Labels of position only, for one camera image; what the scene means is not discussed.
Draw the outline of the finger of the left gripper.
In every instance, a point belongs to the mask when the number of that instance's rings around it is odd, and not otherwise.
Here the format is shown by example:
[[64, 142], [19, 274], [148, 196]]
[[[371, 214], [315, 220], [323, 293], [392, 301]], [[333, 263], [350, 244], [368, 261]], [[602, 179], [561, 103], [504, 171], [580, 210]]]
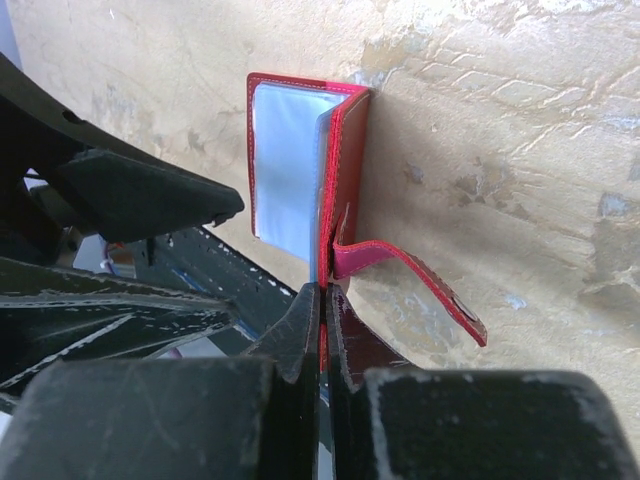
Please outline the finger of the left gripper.
[[87, 271], [1, 261], [1, 397], [65, 360], [156, 357], [231, 328], [233, 301]]
[[101, 149], [55, 168], [64, 198], [110, 242], [134, 242], [203, 224], [244, 209], [237, 190], [165, 162]]

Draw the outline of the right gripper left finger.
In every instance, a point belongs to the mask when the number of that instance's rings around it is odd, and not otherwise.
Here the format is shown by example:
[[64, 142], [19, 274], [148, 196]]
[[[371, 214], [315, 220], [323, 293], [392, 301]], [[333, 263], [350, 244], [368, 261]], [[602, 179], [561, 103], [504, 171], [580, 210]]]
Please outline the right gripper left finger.
[[5, 479], [313, 479], [321, 290], [239, 356], [60, 363], [1, 442]]

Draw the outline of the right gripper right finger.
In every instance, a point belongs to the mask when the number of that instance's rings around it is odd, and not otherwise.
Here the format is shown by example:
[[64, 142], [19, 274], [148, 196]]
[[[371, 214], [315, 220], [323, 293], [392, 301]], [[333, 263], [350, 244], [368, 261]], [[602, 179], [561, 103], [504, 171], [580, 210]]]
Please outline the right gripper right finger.
[[326, 293], [338, 479], [635, 479], [608, 398], [562, 370], [425, 370]]

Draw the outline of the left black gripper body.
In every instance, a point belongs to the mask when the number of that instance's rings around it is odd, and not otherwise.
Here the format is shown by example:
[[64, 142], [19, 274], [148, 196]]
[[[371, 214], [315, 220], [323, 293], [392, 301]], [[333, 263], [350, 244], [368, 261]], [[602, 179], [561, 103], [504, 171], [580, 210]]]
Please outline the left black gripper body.
[[106, 209], [113, 218], [103, 221], [88, 199], [57, 172], [76, 156], [106, 151], [130, 161], [150, 161], [149, 154], [79, 119], [2, 56], [1, 254], [47, 266], [57, 262], [66, 245], [62, 224], [47, 214], [24, 186], [23, 178], [29, 169], [40, 174], [73, 210], [86, 218], [93, 230], [109, 241], [148, 238], [150, 214], [131, 194], [117, 193], [119, 203]]

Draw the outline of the red leather card holder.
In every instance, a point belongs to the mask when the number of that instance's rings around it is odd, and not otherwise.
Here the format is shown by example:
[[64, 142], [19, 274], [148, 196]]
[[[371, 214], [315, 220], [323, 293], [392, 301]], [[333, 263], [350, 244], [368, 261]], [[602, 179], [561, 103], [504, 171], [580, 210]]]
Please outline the red leather card holder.
[[355, 240], [370, 89], [261, 72], [246, 87], [253, 234], [304, 260], [322, 287], [398, 259], [485, 346], [486, 327], [424, 261], [385, 241]]

